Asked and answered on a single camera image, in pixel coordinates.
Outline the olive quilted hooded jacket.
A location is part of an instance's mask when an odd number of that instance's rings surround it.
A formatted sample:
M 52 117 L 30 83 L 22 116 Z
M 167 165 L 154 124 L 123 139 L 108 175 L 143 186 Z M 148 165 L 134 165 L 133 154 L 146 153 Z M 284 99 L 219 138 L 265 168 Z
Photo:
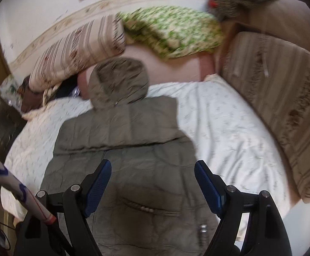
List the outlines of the olive quilted hooded jacket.
M 79 203 L 89 218 L 60 221 L 77 255 L 202 255 L 215 233 L 176 99 L 149 98 L 148 88 L 141 61 L 102 61 L 88 84 L 92 109 L 59 130 L 42 190 L 68 193 L 101 161 L 112 167 L 104 193 L 93 188 Z

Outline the white leaf-print bed quilt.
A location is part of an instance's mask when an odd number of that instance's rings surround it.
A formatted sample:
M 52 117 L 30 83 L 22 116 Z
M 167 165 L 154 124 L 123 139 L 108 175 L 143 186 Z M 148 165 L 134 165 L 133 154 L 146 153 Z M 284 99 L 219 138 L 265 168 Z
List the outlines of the white leaf-print bed quilt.
M 149 86 L 147 96 L 176 99 L 177 124 L 192 141 L 196 162 L 203 160 L 212 173 L 238 191 L 268 191 L 280 215 L 287 215 L 292 205 L 280 153 L 264 124 L 222 78 Z M 4 166 L 36 194 L 42 190 L 62 124 L 91 109 L 90 99 L 54 100 L 27 122 Z

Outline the white tube with blue markings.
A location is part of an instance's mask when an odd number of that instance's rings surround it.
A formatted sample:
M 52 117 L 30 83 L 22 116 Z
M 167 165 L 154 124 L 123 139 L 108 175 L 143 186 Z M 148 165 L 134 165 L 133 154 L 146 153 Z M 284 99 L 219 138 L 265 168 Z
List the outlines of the white tube with blue markings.
M 13 196 L 37 219 L 41 222 L 52 225 L 56 217 L 51 214 L 44 205 L 33 196 L 32 192 L 18 180 L 1 162 L 0 162 L 0 186 L 10 191 Z

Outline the brown garment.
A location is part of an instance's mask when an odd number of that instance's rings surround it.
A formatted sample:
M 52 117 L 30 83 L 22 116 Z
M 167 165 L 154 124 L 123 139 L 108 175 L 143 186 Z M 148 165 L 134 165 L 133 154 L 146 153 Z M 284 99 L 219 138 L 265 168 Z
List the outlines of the brown garment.
M 25 77 L 17 91 L 22 97 L 21 111 L 23 113 L 28 113 L 31 110 L 39 109 L 43 103 L 43 92 L 33 92 L 29 87 L 29 80 L 30 76 Z

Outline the striped brown cushion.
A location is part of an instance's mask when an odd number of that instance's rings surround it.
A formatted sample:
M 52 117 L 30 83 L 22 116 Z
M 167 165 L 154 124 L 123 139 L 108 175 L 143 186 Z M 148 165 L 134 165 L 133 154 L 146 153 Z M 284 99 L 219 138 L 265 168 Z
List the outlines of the striped brown cushion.
M 231 41 L 222 77 L 269 128 L 310 202 L 310 52 L 289 41 L 242 31 Z

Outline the pink folded blanket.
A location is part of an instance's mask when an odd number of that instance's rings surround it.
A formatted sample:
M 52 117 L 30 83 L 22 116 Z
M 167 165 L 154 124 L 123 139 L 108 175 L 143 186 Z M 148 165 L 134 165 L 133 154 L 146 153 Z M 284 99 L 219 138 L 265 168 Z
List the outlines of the pink folded blanket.
M 186 83 L 203 81 L 216 72 L 214 57 L 198 52 L 179 58 L 163 60 L 144 45 L 128 45 L 124 53 L 96 63 L 78 74 L 77 83 L 83 100 L 90 99 L 89 81 L 98 87 L 98 95 L 116 98 L 140 91 L 145 96 L 151 85 L 160 83 Z

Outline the striped floral folded quilt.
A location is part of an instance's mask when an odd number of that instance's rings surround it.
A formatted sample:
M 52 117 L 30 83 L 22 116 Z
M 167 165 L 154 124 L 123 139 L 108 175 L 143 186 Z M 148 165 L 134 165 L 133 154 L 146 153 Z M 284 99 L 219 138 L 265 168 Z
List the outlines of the striped floral folded quilt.
M 123 22 L 116 15 L 94 19 L 49 46 L 37 59 L 29 88 L 42 92 L 125 50 Z

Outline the green white patterned blanket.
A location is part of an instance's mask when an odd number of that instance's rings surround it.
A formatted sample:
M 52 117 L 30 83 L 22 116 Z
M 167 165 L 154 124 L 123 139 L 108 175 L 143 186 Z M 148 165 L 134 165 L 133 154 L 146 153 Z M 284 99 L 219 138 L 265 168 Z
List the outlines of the green white patterned blanket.
M 213 15 L 189 7 L 141 7 L 119 12 L 117 17 L 134 42 L 148 46 L 166 60 L 213 52 L 224 40 L 221 25 Z

